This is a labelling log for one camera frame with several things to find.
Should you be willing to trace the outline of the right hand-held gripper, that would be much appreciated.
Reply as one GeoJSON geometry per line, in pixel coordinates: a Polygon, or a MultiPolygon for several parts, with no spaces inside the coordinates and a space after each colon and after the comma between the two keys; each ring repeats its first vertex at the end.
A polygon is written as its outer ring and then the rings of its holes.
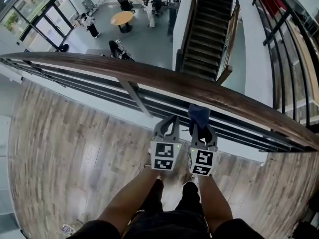
{"type": "Polygon", "coordinates": [[[217,134],[213,128],[207,128],[206,145],[199,144],[198,126],[194,124],[191,146],[188,153],[188,167],[191,174],[209,176],[217,157],[217,134]]]}

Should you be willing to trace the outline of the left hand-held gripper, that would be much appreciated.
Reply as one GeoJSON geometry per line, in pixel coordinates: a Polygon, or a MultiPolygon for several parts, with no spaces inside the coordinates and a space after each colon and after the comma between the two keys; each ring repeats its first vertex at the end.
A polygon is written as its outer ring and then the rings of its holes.
{"type": "Polygon", "coordinates": [[[171,115],[159,121],[153,131],[150,142],[151,168],[172,171],[180,153],[179,117],[171,115]]]}

